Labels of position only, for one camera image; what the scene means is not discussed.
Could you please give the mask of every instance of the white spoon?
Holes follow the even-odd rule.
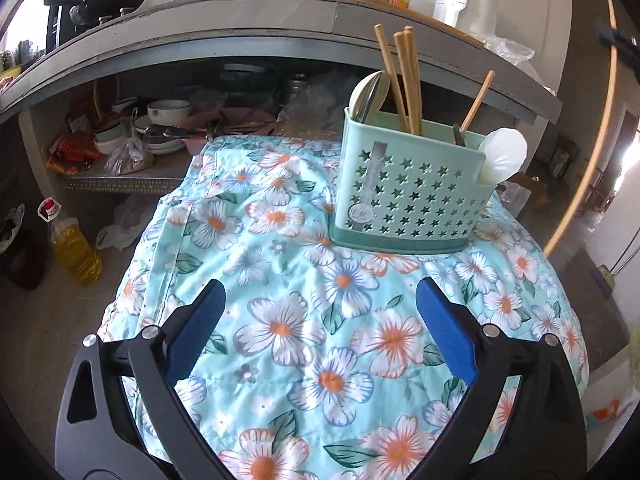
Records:
[[[497,186],[518,172],[527,158],[527,141],[513,128],[500,128],[491,132],[478,147],[486,160],[478,184]]]
[[[370,86],[375,83],[376,79],[378,79],[378,87],[375,94],[371,96],[369,105],[364,101],[371,90]],[[349,115],[351,119],[356,120],[358,112],[364,105],[369,106],[369,111],[362,122],[367,123],[368,119],[373,118],[380,111],[382,103],[385,102],[386,95],[389,93],[389,85],[391,85],[391,79],[389,74],[383,70],[369,74],[360,81],[356,88],[353,89],[349,99]]]

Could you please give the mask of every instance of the wooden stick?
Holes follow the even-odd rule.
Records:
[[[616,13],[613,8],[613,1],[609,0],[609,22],[611,24],[611,28],[618,28],[616,23]],[[549,256],[553,250],[556,248],[556,245],[564,235],[564,232],[569,227],[569,222],[571,222],[572,218],[582,200],[584,199],[584,194],[589,187],[591,182],[591,178],[593,177],[593,172],[596,169],[596,164],[598,159],[600,158],[600,153],[602,152],[602,147],[604,145],[604,140],[607,137],[607,131],[609,131],[609,120],[611,118],[611,108],[613,106],[613,96],[615,94],[616,89],[616,75],[618,72],[618,50],[615,46],[611,45],[611,65],[609,67],[609,87],[607,88],[607,100],[604,105],[604,112],[602,114],[602,121],[600,122],[600,130],[598,131],[598,137],[596,138],[596,144],[593,147],[593,152],[591,153],[591,158],[589,159],[589,163],[587,165],[587,170],[584,172],[584,176],[580,181],[578,186],[578,191],[575,192],[574,198],[571,200],[569,207],[567,208],[564,216],[562,217],[558,228],[553,233],[551,239],[545,246],[545,256]]]
[[[404,33],[406,34],[406,37],[407,37],[407,43],[409,45],[409,56],[411,57],[412,66],[414,67],[414,70],[412,71],[414,80],[412,81],[412,83],[415,88],[414,99],[415,99],[415,105],[417,109],[416,111],[418,112],[417,129],[418,129],[418,133],[421,135],[422,134],[422,90],[420,88],[420,65],[418,64],[418,51],[415,46],[414,28],[408,25],[407,27],[404,28]]]
[[[373,29],[376,31],[376,37],[378,38],[378,44],[380,45],[382,59],[385,61],[385,70],[391,78],[391,92],[394,95],[394,101],[396,102],[396,108],[398,109],[400,129],[404,132],[409,132],[409,127],[406,122],[406,113],[404,112],[404,100],[402,99],[402,92],[400,91],[400,83],[398,81],[398,73],[396,72],[394,60],[391,57],[389,43],[386,40],[385,29],[382,28],[382,25],[376,25]]]
[[[402,71],[402,82],[404,83],[404,95],[406,96],[406,104],[409,108],[409,130],[413,135],[419,135],[415,127],[415,101],[414,101],[414,89],[412,85],[413,73],[412,65],[409,58],[408,45],[406,44],[406,35],[404,32],[396,32],[394,34],[394,41],[396,43],[396,49],[398,50],[398,58],[400,59],[400,70]]]
[[[482,86],[480,87],[480,91],[476,96],[476,100],[471,106],[471,110],[469,110],[469,113],[466,115],[465,120],[462,123],[462,126],[460,126],[461,132],[463,133],[466,132],[469,129],[469,126],[471,126],[471,121],[474,120],[476,113],[478,113],[478,109],[480,108],[480,105],[484,100],[484,96],[489,90],[489,86],[491,86],[491,82],[494,80],[494,76],[495,76],[495,72],[493,70],[489,70],[489,73],[484,78],[484,83],[482,83]]]

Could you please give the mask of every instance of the black frying pan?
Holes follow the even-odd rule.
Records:
[[[72,6],[69,16],[74,25],[97,25],[103,16],[119,16],[120,9],[136,10],[145,0],[44,0],[46,6]]]

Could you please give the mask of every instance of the utensil holder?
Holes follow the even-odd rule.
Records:
[[[441,254],[462,250],[494,186],[478,184],[484,136],[422,121],[423,136],[398,131],[395,114],[371,124],[345,110],[342,158],[330,237],[359,250]]]

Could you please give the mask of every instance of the blue gripper pad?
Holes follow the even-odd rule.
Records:
[[[453,376],[471,386],[479,373],[474,346],[452,314],[466,307],[451,303],[431,278],[418,283],[415,303]]]
[[[171,386],[191,374],[225,311],[225,303],[225,287],[217,280],[207,283],[194,300],[191,315],[167,349],[166,379]]]

